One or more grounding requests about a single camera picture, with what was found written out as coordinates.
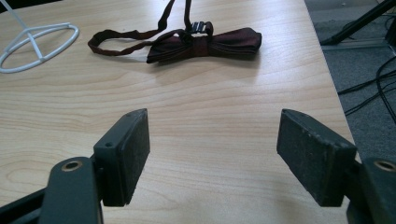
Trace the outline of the black stand leg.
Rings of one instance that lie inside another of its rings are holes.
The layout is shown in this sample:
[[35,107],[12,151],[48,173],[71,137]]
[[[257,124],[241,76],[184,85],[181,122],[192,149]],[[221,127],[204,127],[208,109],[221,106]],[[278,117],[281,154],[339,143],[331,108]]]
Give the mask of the black stand leg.
[[355,34],[365,25],[369,24],[371,21],[374,21],[393,7],[396,7],[396,0],[384,0],[376,7],[373,7],[367,13],[363,14],[361,17],[350,23],[342,31],[325,40],[321,40],[320,45],[334,46],[340,44],[342,41]]

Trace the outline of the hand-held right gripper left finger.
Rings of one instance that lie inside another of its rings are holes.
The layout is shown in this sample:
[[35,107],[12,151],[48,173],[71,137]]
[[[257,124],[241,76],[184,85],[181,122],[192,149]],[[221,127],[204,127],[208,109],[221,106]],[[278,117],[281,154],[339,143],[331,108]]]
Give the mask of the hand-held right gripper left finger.
[[123,115],[94,145],[95,166],[103,170],[102,200],[105,206],[130,203],[149,153],[146,108]]

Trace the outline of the dark red bow tie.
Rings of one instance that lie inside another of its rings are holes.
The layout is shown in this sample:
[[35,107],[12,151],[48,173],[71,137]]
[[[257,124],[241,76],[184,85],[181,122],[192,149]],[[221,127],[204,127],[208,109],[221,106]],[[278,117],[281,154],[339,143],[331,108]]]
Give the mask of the dark red bow tie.
[[[88,42],[93,53],[105,56],[124,56],[150,46],[147,63],[185,60],[195,57],[230,57],[254,55],[262,44],[262,34],[252,28],[241,28],[214,35],[214,27],[210,21],[191,22],[191,0],[186,0],[184,10],[184,29],[176,29],[149,41],[167,28],[175,0],[170,0],[157,23],[155,30],[120,33],[104,30],[96,33]],[[100,45],[110,39],[141,40],[141,43],[123,50],[102,49]]]

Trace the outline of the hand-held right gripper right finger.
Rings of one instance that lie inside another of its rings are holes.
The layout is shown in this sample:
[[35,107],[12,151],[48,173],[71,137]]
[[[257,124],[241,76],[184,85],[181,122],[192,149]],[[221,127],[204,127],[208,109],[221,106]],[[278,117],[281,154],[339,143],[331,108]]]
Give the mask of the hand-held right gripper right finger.
[[281,111],[276,152],[320,206],[335,207],[344,199],[344,176],[357,148],[305,113]]

